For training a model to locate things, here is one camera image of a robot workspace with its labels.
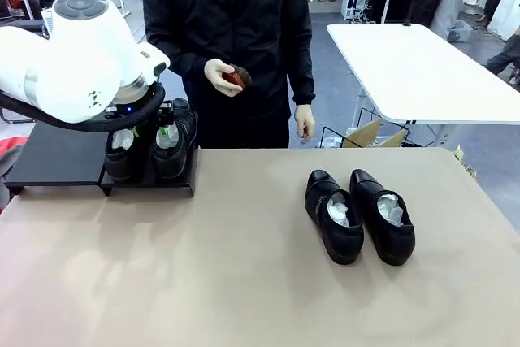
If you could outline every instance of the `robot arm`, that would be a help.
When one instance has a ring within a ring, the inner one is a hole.
[[[49,40],[0,28],[7,48],[0,52],[0,90],[64,123],[83,123],[111,105],[128,105],[129,113],[134,102],[145,108],[150,86],[170,66],[163,52],[134,41],[108,0],[56,0],[53,25]]]

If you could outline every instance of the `jacket sleeve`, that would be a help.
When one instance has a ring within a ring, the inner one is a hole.
[[[172,0],[143,0],[146,38],[170,58],[170,69],[186,79],[204,77],[206,61],[203,57],[180,47],[179,29],[174,28],[175,10]]]
[[[294,91],[293,100],[297,105],[308,105],[315,97],[309,6],[307,0],[284,0],[282,7],[282,56]]]

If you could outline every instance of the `brown brush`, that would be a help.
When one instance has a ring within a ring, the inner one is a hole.
[[[249,72],[245,70],[243,67],[238,67],[237,65],[231,64],[235,71],[233,73],[223,73],[222,77],[230,83],[234,85],[239,85],[242,89],[250,85],[253,81],[251,80],[251,76]]]

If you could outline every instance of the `black shoe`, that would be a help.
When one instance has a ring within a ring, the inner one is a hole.
[[[152,122],[138,125],[134,130],[132,146],[112,148],[114,133],[108,135],[105,146],[106,173],[118,183],[139,181],[146,167],[150,147],[155,137],[156,127]]]
[[[332,219],[327,210],[330,200],[347,206],[348,227]],[[310,174],[305,191],[305,208],[309,217],[318,225],[329,256],[338,264],[353,263],[363,245],[362,222],[354,214],[351,203],[350,194],[340,189],[328,173],[316,170]]]
[[[393,191],[386,190],[363,170],[352,172],[350,194],[356,214],[365,223],[381,260],[392,266],[404,264],[414,252],[415,232],[403,198]],[[385,194],[396,196],[397,205],[403,210],[401,226],[389,223],[379,213],[378,200]]]
[[[179,141],[176,146],[168,149],[154,145],[155,175],[161,180],[171,180],[180,176],[185,169],[189,151],[195,143],[197,135],[197,119],[184,99],[175,99],[173,118],[179,131]]]

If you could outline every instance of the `person's left hand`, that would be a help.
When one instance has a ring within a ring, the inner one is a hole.
[[[312,116],[312,109],[310,105],[296,106],[294,119],[297,124],[297,133],[300,138],[303,138],[302,144],[308,142],[314,135],[314,127],[316,122]]]

